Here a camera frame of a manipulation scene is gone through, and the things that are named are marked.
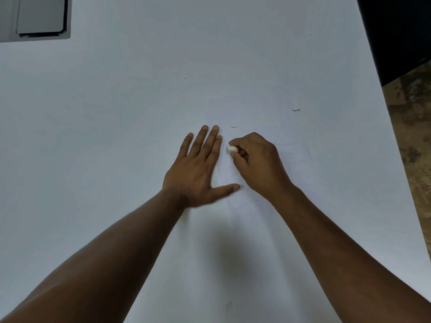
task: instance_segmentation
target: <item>floor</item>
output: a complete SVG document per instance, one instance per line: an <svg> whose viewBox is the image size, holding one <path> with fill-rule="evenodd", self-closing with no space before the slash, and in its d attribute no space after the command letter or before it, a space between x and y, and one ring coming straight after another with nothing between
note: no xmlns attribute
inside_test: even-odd
<svg viewBox="0 0 431 323"><path fill-rule="evenodd" d="M431 257L431 62L383 87Z"/></svg>

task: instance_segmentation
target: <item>person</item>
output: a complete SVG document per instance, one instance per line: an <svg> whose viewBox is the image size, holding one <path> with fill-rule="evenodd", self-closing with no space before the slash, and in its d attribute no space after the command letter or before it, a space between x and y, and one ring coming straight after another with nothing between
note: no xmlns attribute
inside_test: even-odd
<svg viewBox="0 0 431 323"><path fill-rule="evenodd" d="M190 151L186 136L160 192L61 264L2 323L122 322L183 211L240 189L212 188L222 137L203 126ZM229 142L247 184L291 229L327 298L343 322L431 322L431 304L402 282L290 180L277 149L257 133Z"/></svg>

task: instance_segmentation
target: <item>hand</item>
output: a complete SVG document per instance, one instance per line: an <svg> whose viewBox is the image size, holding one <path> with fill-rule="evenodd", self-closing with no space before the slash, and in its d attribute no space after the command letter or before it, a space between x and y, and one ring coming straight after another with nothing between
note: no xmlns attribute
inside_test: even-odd
<svg viewBox="0 0 431 323"><path fill-rule="evenodd" d="M270 202L281 191L290 190L290 181L277 148L257 133L229 142L239 152L231 152L235 167L250 188Z"/></svg>
<svg viewBox="0 0 431 323"><path fill-rule="evenodd" d="M217 135L218 126L214 126L202 146L207 132L208 126L203 126L188 155L187 151L193 140L193 134L187 135L177 159L163 181L163 189L178 190L187 200L187 207L210 204L240 190L240 185L236 183L217 188L211 187L211 176L220 154L222 137Z"/></svg>

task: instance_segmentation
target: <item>person's left arm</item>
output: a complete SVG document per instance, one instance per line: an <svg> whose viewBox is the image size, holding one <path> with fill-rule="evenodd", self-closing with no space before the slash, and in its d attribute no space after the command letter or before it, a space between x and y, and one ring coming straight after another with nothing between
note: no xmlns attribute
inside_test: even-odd
<svg viewBox="0 0 431 323"><path fill-rule="evenodd" d="M61 264L1 323L122 322L183 211L240 188L211 187L222 139L214 126L203 144L207 132L190 152L187 135L156 196Z"/></svg>

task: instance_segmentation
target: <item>eraser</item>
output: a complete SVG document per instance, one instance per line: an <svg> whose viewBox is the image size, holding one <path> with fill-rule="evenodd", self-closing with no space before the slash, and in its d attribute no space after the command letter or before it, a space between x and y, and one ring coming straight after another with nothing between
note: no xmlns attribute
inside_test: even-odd
<svg viewBox="0 0 431 323"><path fill-rule="evenodd" d="M238 148L236 148L235 146L226 146L226 150L228 152L237 152L238 153Z"/></svg>

